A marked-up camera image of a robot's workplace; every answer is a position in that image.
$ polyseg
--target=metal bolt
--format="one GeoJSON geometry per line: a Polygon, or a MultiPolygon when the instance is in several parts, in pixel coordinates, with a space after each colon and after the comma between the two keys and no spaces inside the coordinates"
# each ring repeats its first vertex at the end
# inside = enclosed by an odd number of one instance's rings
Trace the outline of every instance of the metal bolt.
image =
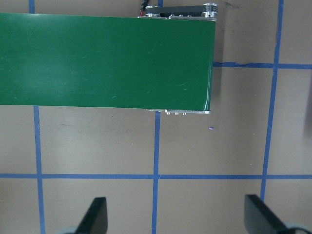
{"type": "Polygon", "coordinates": [[[148,8],[155,8],[155,7],[159,7],[159,6],[147,6],[145,9],[148,9],[148,8]]]}

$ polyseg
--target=beige floor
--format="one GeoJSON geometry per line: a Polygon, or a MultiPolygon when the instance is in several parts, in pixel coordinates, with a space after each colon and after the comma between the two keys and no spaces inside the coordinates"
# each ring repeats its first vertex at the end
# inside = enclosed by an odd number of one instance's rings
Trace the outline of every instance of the beige floor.
{"type": "MultiPolygon", "coordinates": [[[[140,0],[35,0],[36,13],[136,17],[140,0]]],[[[217,62],[273,63],[278,0],[219,4],[217,62]]],[[[164,6],[203,4],[163,0],[164,6]]],[[[311,0],[284,1],[280,63],[312,64],[311,0]]],[[[0,0],[27,13],[28,0],[0,0]]],[[[159,174],[262,175],[272,68],[215,67],[212,114],[161,114],[159,174]]],[[[155,113],[40,107],[44,174],[154,171],[155,113]]],[[[0,106],[0,174],[35,174],[33,107],[0,106]]],[[[269,175],[312,175],[312,70],[279,69],[269,175]]],[[[310,179],[268,179],[266,203],[312,228],[310,179]]],[[[261,179],[160,179],[158,234],[243,234],[243,196],[261,179]]],[[[43,179],[47,234],[75,226],[92,198],[108,198],[109,234],[151,233],[152,179],[43,179]]],[[[0,178],[0,233],[39,234],[37,180],[0,178]]]]}

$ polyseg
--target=blue grid line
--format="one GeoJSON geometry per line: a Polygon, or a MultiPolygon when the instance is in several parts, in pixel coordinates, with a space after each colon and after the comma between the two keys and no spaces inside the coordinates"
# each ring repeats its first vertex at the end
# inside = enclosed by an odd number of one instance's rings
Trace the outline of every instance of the blue grid line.
{"type": "Polygon", "coordinates": [[[279,69],[312,69],[312,64],[290,64],[290,63],[280,63],[278,65],[279,69]]]}
{"type": "Polygon", "coordinates": [[[129,174],[42,174],[43,179],[154,179],[154,175],[129,174]]]}
{"type": "Polygon", "coordinates": [[[237,62],[214,62],[214,67],[248,67],[248,68],[273,68],[272,63],[252,62],[239,64],[237,62]]]}
{"type": "Polygon", "coordinates": [[[164,4],[163,4],[163,0],[158,0],[158,6],[159,6],[159,7],[163,7],[163,5],[164,5],[164,4]]]}
{"type": "MultiPolygon", "coordinates": [[[[159,175],[158,179],[262,179],[263,175],[159,175]]],[[[0,178],[37,179],[37,174],[0,173],[0,178]]],[[[42,174],[42,179],[154,179],[153,174],[42,174]]],[[[266,175],[266,179],[312,179],[312,175],[266,175]]]]}
{"type": "Polygon", "coordinates": [[[276,85],[277,85],[277,77],[278,77],[279,50],[280,50],[281,36],[282,36],[283,7],[284,7],[284,0],[279,0],[278,2],[278,26],[277,26],[277,33],[276,33],[276,47],[275,47],[275,52],[274,52],[274,67],[273,67],[273,77],[272,77],[272,86],[271,86],[268,129],[267,129],[267,137],[266,137],[265,150],[264,150],[263,170],[262,170],[263,177],[261,181],[261,191],[260,191],[260,198],[262,201],[264,201],[265,188],[266,188],[266,183],[267,183],[271,133],[272,133],[272,126],[273,126],[274,105],[275,105],[275,94],[276,94],[276,85]]]}
{"type": "Polygon", "coordinates": [[[29,13],[35,13],[35,0],[29,0],[29,13]]]}
{"type": "Polygon", "coordinates": [[[160,111],[155,113],[155,139],[154,139],[154,180],[153,180],[153,208],[152,208],[152,234],[157,229],[157,203],[158,203],[158,168],[159,168],[159,135],[160,135],[160,111]]]}
{"type": "Polygon", "coordinates": [[[159,175],[160,179],[262,179],[262,175],[159,175]]]}
{"type": "MultiPolygon", "coordinates": [[[[273,68],[273,63],[251,62],[240,64],[237,62],[214,62],[214,67],[246,67],[246,68],[273,68]]],[[[298,69],[312,70],[312,64],[297,64],[297,63],[279,63],[279,69],[298,69]]]]}
{"type": "Polygon", "coordinates": [[[0,173],[0,178],[37,179],[37,174],[0,173]]]}
{"type": "Polygon", "coordinates": [[[267,179],[312,179],[312,175],[267,175],[267,179]]]}
{"type": "Polygon", "coordinates": [[[34,106],[34,124],[35,124],[35,144],[36,144],[36,161],[37,161],[37,187],[38,187],[40,233],[45,234],[43,186],[42,186],[42,170],[41,170],[40,125],[39,125],[39,107],[38,106],[34,106]]]}

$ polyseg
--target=floor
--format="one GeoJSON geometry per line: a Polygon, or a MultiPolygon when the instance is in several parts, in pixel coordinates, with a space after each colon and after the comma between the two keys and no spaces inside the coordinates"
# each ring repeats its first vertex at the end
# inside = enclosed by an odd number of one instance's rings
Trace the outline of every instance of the floor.
{"type": "MultiPolygon", "coordinates": [[[[140,2],[1,0],[0,11],[136,17],[140,2]]],[[[109,234],[244,234],[244,194],[312,228],[312,1],[215,2],[209,115],[0,106],[0,233],[61,233],[96,196],[109,234]]]]}

